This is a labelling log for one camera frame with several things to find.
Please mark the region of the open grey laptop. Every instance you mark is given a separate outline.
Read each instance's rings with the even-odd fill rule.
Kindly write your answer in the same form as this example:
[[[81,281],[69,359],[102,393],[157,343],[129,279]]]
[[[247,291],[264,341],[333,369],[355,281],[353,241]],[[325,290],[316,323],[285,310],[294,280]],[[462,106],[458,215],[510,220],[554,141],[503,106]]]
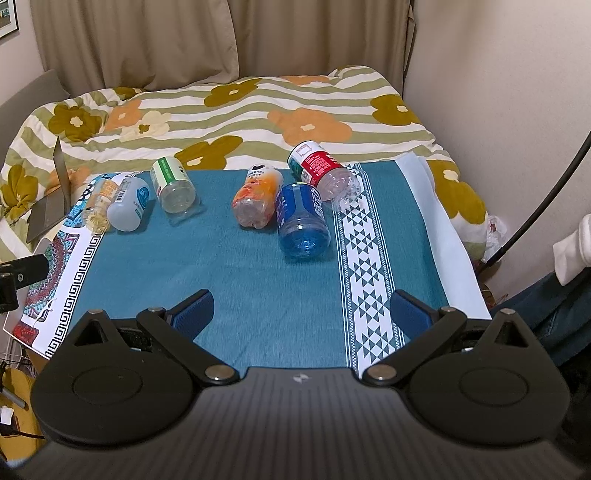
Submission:
[[[26,242],[29,244],[38,242],[71,210],[71,186],[60,139],[56,140],[53,161],[58,179],[57,188],[32,207],[26,236]]]

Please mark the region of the amber clear plastic jar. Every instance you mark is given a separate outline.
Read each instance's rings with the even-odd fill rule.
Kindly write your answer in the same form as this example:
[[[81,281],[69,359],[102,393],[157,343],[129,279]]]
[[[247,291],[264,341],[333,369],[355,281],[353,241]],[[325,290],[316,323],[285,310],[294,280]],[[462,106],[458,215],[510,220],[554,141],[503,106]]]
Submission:
[[[83,210],[84,224],[93,233],[104,234],[108,231],[110,223],[107,210],[113,203],[117,190],[118,185],[111,179],[99,178],[95,183]]]

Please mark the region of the teal patterned table cloth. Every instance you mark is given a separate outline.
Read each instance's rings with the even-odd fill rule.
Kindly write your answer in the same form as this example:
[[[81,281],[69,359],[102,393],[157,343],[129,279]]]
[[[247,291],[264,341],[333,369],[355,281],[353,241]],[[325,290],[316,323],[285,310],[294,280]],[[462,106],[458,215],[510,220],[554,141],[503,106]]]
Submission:
[[[130,233],[95,234],[73,211],[43,248],[47,279],[29,288],[6,331],[49,358],[90,309],[129,318],[207,289],[213,318],[191,338],[236,369],[363,371],[408,342],[389,308],[398,290],[432,308],[487,318],[427,162],[408,153],[352,170],[359,200],[345,213],[327,212],[331,244],[311,260],[287,258],[275,227],[239,227],[230,202],[242,171],[192,172],[204,203],[178,225],[155,200]]]

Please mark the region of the pale blue plastic bottle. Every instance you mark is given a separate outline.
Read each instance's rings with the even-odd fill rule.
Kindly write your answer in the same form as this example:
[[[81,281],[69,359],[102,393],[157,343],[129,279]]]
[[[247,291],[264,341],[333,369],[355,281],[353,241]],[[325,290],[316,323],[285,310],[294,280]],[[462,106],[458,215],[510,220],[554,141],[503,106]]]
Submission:
[[[150,190],[143,179],[136,176],[124,179],[115,199],[107,209],[110,225],[122,232],[136,230],[141,223],[149,198]]]

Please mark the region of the orange label plastic bottle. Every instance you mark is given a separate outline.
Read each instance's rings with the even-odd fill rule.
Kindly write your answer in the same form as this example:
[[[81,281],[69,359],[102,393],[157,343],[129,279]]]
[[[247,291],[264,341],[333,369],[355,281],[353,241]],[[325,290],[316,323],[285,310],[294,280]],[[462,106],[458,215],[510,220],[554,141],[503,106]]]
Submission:
[[[276,210],[276,196],[283,186],[280,171],[266,164],[252,166],[245,183],[231,203],[235,219],[243,228],[266,228]]]

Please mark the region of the grey sofa backrest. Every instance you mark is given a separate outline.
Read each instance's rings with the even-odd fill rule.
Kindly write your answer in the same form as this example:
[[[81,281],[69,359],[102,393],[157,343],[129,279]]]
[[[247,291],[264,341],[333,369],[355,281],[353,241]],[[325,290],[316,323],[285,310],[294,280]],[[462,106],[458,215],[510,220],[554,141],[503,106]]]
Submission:
[[[48,70],[3,103],[0,111],[1,164],[5,163],[8,148],[19,128],[36,108],[69,97],[70,94],[62,86],[57,73]]]

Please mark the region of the red label clear bottle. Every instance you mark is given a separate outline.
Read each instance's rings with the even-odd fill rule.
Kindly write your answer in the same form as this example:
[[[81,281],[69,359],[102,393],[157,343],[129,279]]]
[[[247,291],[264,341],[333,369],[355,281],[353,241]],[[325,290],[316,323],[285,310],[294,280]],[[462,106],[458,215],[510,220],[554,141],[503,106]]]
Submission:
[[[351,202],[361,193],[356,175],[315,141],[297,144],[287,158],[287,165],[298,181],[314,186],[324,202]]]

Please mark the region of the floral striped duvet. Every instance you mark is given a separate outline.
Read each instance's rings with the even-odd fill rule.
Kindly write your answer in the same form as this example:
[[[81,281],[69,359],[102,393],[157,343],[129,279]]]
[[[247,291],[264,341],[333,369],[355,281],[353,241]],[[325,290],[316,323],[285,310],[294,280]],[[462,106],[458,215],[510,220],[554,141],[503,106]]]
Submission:
[[[154,92],[106,88],[27,108],[1,157],[1,257],[31,252],[30,210],[58,186],[55,149],[80,194],[95,175],[145,171],[164,156],[188,170],[246,169],[259,161],[283,168],[304,140],[320,143],[342,164],[407,152],[425,158],[470,257],[484,256],[484,201],[386,78],[350,66],[321,76],[250,77]]]

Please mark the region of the beige curtain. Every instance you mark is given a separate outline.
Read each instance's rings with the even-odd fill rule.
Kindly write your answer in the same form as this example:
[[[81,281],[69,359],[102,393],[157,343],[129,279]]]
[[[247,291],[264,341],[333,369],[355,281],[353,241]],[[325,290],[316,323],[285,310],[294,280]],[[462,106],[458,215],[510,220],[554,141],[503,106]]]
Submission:
[[[33,1],[45,69],[78,95],[369,66],[402,89],[411,1]]]

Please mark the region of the framed wall picture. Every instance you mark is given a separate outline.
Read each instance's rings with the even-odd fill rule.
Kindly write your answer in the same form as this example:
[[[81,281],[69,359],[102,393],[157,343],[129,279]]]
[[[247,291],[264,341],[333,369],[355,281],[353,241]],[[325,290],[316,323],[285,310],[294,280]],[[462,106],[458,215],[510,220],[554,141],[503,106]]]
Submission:
[[[0,0],[0,39],[19,29],[15,0]]]

